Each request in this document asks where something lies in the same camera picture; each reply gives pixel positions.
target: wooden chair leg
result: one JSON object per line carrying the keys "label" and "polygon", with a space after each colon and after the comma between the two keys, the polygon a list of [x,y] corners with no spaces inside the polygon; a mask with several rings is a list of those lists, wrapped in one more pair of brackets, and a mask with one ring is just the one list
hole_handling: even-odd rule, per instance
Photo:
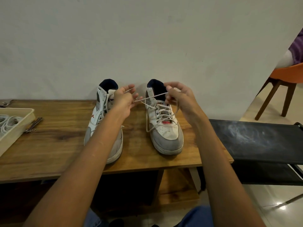
{"label": "wooden chair leg", "polygon": [[261,87],[260,91],[258,92],[257,95],[259,95],[259,93],[266,87],[266,85],[269,83],[269,78],[265,81],[265,83],[263,84],[263,86]]}
{"label": "wooden chair leg", "polygon": [[272,88],[272,90],[270,91],[270,93],[268,94],[266,100],[264,101],[262,107],[260,108],[258,114],[255,117],[255,120],[259,120],[259,118],[261,117],[261,115],[263,114],[265,108],[267,107],[267,105],[269,104],[270,100],[272,99],[272,97],[274,96],[274,94],[276,93],[276,91],[278,90],[279,86],[281,85],[282,81],[279,80],[276,84],[273,84],[274,87]]}
{"label": "wooden chair leg", "polygon": [[290,84],[287,89],[284,106],[282,110],[282,116],[285,117],[292,99],[292,96],[294,94],[294,90],[296,89],[297,84]]}

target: floor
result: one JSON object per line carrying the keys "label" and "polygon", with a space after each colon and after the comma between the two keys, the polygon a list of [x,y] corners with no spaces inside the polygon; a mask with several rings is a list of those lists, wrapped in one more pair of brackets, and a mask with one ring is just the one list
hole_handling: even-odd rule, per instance
{"label": "floor", "polygon": [[[268,84],[267,87],[260,92],[241,118],[241,121],[256,122],[254,118],[271,88],[271,84]],[[280,124],[294,124],[295,122],[300,122],[303,124],[303,84],[297,85],[288,113],[286,117],[282,117],[281,112],[286,91],[287,87],[279,87],[258,122]],[[275,208],[275,206],[302,194],[303,186],[244,185],[244,188],[250,195],[257,211],[267,226],[302,226],[303,215],[301,213],[303,210],[303,198],[280,208]],[[200,200],[203,205],[209,204],[207,191],[200,194]],[[178,224],[188,211],[189,209],[183,209],[131,216],[123,219],[126,227],[151,227],[153,224],[157,224],[160,227],[172,227]]]}

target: high-top sneaker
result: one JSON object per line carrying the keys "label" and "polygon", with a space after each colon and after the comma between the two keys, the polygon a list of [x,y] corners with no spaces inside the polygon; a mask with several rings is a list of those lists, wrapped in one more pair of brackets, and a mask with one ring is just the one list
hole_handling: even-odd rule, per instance
{"label": "high-top sneaker", "polygon": [[166,88],[159,80],[150,80],[146,88],[146,113],[149,120],[151,140],[158,152],[165,155],[176,155],[183,148],[183,132],[172,112],[171,105],[165,103]]}
{"label": "high-top sneaker", "polygon": [[[97,125],[104,118],[105,114],[111,109],[114,103],[114,92],[118,89],[118,85],[114,80],[106,79],[102,81],[97,88],[97,102],[93,109],[92,117],[89,126],[86,130],[84,145],[93,135]],[[119,131],[117,139],[113,145],[106,164],[116,161],[122,152],[123,148],[123,133],[122,129]]]}

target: orange chair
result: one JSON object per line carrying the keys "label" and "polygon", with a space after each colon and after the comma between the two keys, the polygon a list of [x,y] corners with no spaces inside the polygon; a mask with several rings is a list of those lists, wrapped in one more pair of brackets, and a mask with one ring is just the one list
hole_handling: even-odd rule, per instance
{"label": "orange chair", "polygon": [[259,120],[260,116],[264,112],[265,108],[269,104],[271,98],[274,96],[280,85],[288,87],[282,110],[282,116],[286,116],[296,85],[298,83],[303,83],[303,63],[286,68],[275,69],[271,73],[270,77],[267,79],[260,91],[262,91],[268,83],[272,83],[273,88],[268,94],[258,114],[256,115],[255,120]]}

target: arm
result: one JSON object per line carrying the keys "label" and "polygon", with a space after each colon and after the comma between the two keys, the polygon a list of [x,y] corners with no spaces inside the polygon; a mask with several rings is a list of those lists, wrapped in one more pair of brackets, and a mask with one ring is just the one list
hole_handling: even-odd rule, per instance
{"label": "arm", "polygon": [[83,226],[86,213],[121,125],[134,107],[134,85],[115,92],[113,108],[98,125],[79,156],[49,189],[24,226]]}
{"label": "arm", "polygon": [[194,129],[215,226],[265,226],[222,152],[209,119],[195,100],[192,90],[178,82],[165,83],[166,103],[179,103],[186,120]]}

